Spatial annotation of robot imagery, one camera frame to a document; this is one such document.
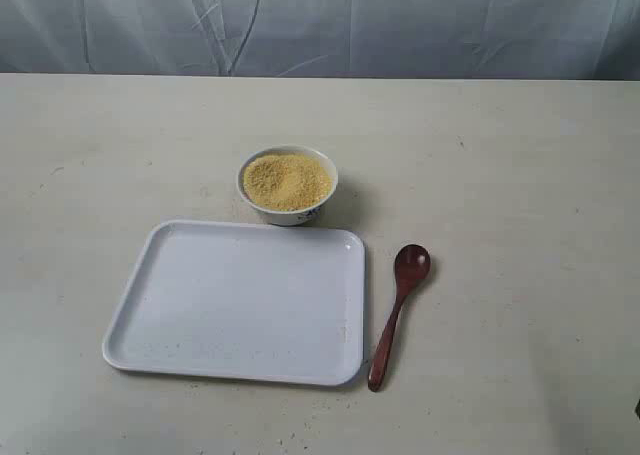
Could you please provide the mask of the white wrinkled backdrop curtain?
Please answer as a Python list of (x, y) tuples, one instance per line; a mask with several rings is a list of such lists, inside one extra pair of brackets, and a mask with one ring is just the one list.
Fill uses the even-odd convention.
[(635, 80), (639, 0), (1, 0), (1, 68)]

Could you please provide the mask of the white rectangular plastic tray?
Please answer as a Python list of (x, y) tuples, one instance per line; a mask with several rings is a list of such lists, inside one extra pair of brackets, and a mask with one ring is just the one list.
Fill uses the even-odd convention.
[(128, 372), (334, 387), (363, 361), (366, 252), (339, 229), (174, 220), (105, 334)]

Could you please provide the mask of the dark brown wooden spoon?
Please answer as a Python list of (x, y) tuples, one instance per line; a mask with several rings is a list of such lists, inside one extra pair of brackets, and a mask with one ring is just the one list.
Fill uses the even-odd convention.
[(395, 299), (391, 313), (382, 331), (367, 379), (368, 389), (378, 392), (385, 379), (391, 356), (397, 322), (404, 303), (428, 277), (431, 269), (429, 252), (421, 245), (404, 246), (394, 260)]

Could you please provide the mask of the yellow granular powder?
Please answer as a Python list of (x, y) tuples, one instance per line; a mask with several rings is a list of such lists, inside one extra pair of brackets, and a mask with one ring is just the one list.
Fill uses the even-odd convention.
[(254, 204), (280, 212), (312, 207), (325, 199), (333, 186), (326, 169), (304, 154), (258, 157), (244, 169), (242, 182)]

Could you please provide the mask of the white ceramic bowl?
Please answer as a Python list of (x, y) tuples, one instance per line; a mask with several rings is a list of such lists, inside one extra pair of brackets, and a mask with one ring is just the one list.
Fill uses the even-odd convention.
[[(252, 162), (256, 158), (264, 155), (273, 155), (273, 154), (304, 154), (317, 160), (326, 169), (326, 171), (329, 173), (329, 175), (333, 180), (332, 190), (329, 193), (329, 195), (325, 199), (323, 199), (321, 202), (319, 202), (318, 204), (312, 207), (302, 209), (302, 210), (292, 211), (292, 212), (272, 211), (254, 204), (248, 198), (243, 188), (242, 176), (244, 173), (244, 169), (249, 165), (250, 162)], [(274, 225), (279, 225), (279, 226), (295, 226), (295, 225), (300, 225), (308, 221), (311, 221), (318, 216), (321, 209), (324, 208), (326, 203), (334, 195), (336, 188), (338, 186), (338, 180), (339, 180), (338, 170), (334, 162), (325, 154), (308, 147), (301, 147), (301, 146), (295, 146), (295, 145), (282, 145), (282, 146), (270, 147), (268, 149), (259, 151), (251, 155), (242, 164), (241, 168), (239, 169), (238, 175), (236, 177), (236, 185), (241, 198), (246, 203), (248, 203), (249, 206), (251, 206), (264, 219), (265, 222), (274, 224)]]

